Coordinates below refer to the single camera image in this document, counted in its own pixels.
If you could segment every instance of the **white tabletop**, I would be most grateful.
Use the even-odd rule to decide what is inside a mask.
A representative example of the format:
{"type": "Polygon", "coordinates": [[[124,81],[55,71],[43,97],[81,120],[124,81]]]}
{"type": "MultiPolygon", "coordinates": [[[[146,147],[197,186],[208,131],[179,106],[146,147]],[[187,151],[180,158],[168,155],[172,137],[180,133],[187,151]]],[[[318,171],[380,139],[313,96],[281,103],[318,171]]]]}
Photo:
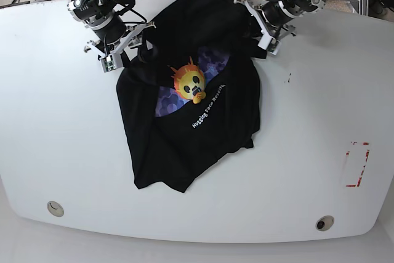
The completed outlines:
{"type": "MultiPolygon", "coordinates": [[[[172,1],[138,0],[136,9],[152,18],[172,1]]],[[[121,70],[104,74],[83,52],[95,34],[65,1],[3,9],[0,20],[0,175],[19,216],[222,243],[345,237],[374,225],[394,175],[392,23],[328,10],[298,18],[299,35],[255,61],[255,148],[225,156],[182,194],[134,186],[115,89],[121,70]],[[360,186],[346,187],[365,164],[360,186]],[[63,217],[48,212],[52,200],[63,217]],[[317,231],[327,215],[334,225],[317,231]]]]}

